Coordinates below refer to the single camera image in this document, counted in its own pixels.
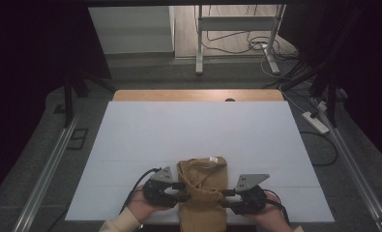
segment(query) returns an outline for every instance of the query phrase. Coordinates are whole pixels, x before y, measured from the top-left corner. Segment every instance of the garment label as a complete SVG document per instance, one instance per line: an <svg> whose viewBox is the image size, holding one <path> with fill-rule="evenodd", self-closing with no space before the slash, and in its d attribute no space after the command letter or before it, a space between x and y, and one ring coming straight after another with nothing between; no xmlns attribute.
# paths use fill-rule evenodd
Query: garment label
<svg viewBox="0 0 382 232"><path fill-rule="evenodd" d="M212 161L214 163L218 163L218 158L209 157L209 161Z"/></svg>

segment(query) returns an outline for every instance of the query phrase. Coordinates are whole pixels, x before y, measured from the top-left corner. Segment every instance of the brown pants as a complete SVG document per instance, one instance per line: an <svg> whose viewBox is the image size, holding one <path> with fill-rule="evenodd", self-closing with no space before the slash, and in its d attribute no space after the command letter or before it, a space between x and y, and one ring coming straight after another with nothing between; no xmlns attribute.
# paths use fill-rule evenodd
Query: brown pants
<svg viewBox="0 0 382 232"><path fill-rule="evenodd" d="M179 181L187 187L181 194L191 199L179 204L183 232L223 232L226 210L219 205L221 190L227 189L227 166L222 157L189 159L177 164Z"/></svg>

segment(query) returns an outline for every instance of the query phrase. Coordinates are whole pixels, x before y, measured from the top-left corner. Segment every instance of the white board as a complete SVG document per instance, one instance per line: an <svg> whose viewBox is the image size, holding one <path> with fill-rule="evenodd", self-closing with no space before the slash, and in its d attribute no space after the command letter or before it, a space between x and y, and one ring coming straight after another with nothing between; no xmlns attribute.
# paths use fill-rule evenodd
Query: white board
<svg viewBox="0 0 382 232"><path fill-rule="evenodd" d="M286 101L111 101L66 220L116 218L147 170L170 166L177 180L178 161L217 156L230 189L240 174L270 174L260 186L292 222L334 221ZM227 212L228 223L251 223ZM146 222L177 223L177 207Z"/></svg>

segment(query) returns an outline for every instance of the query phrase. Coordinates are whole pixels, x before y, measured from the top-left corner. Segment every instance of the gray carpet floor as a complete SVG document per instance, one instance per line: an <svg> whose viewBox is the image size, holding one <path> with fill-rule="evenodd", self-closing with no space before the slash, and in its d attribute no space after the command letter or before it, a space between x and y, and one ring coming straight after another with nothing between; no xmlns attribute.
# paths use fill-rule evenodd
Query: gray carpet floor
<svg viewBox="0 0 382 232"><path fill-rule="evenodd" d="M126 58L112 57L108 65L113 79L107 82L118 89L258 89L275 81L274 77L262 71L260 61L259 58L206 59L204 74L195 75L193 60L138 57L127 61ZM266 65L265 62L265 71L269 72ZM287 73L294 65L295 61L279 62L282 73ZM87 84L90 87L87 98L73 96L74 108L80 117L76 128L88 129L86 141L80 150L65 151L30 231L48 231L71 203L107 103L112 99L112 94L105 89L90 81ZM294 91L301 97L290 91L285 94L305 111L312 110L307 102L309 85L303 83ZM0 231L13 230L44 168L64 125L64 115L53 113L55 107L63 103L61 88L46 97L46 109L40 124L0 187ZM293 104L290 106L299 131L315 131L301 117L302 111ZM337 119L342 136L382 203L382 155L348 116L341 103L337 104ZM303 134L303 139L313 162L323 162L332 157L334 149L325 140L307 134ZM68 146L78 146L78 142L70 141ZM378 231L340 157L332 165L314 169L336 222L302 224L305 231ZM52 231L98 231L102 223L60 218Z"/></svg>

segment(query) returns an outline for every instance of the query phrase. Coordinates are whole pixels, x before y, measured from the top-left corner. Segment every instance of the power strip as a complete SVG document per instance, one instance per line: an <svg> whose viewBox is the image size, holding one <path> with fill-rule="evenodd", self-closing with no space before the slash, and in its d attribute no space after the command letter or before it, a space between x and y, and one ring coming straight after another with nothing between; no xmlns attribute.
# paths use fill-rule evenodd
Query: power strip
<svg viewBox="0 0 382 232"><path fill-rule="evenodd" d="M326 128L326 126L324 126L324 124L322 124L317 118L311 118L310 115L310 112L302 114L306 121L308 121L317 131L319 131L319 133L325 134L329 131L329 129Z"/></svg>

